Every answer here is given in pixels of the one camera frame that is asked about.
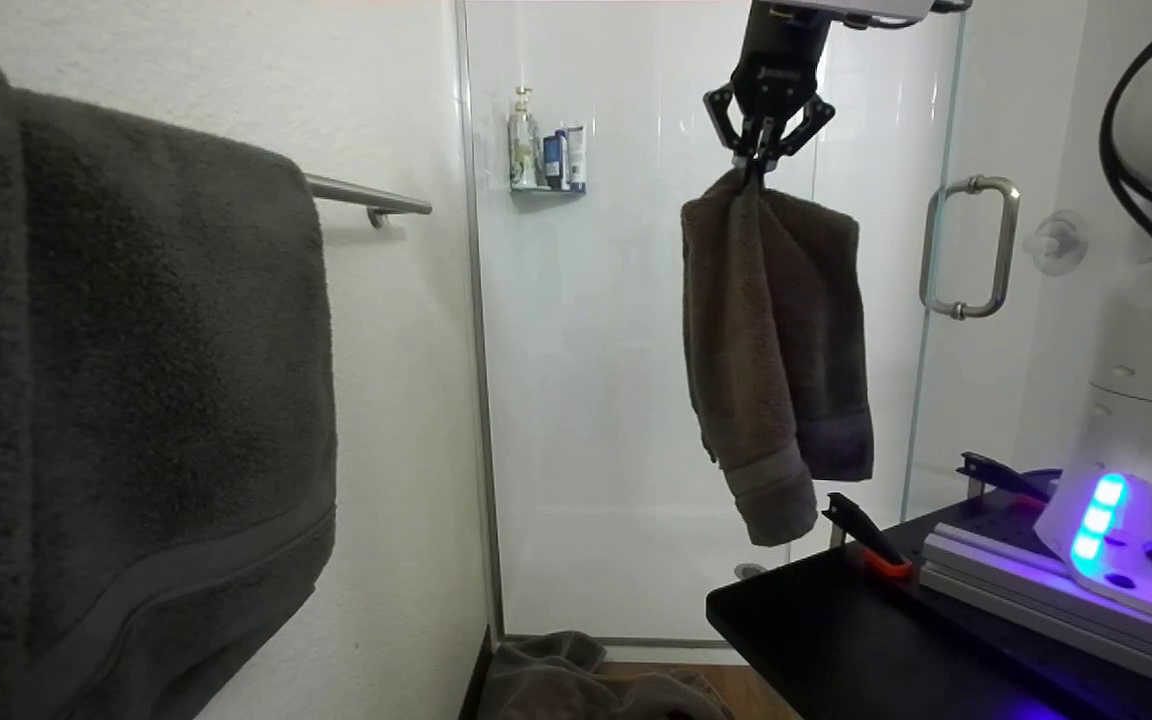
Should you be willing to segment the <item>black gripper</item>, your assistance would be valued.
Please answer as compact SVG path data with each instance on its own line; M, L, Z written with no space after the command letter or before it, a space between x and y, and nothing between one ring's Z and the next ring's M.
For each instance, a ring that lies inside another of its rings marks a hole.
M731 106L740 106L748 119L764 119L754 132L754 165L764 173L812 144L837 116L837 110L817 95L827 24L832 17L819 9L750 0L731 88L721 86L705 91L708 124L734 167L750 165L750 148L731 119Z

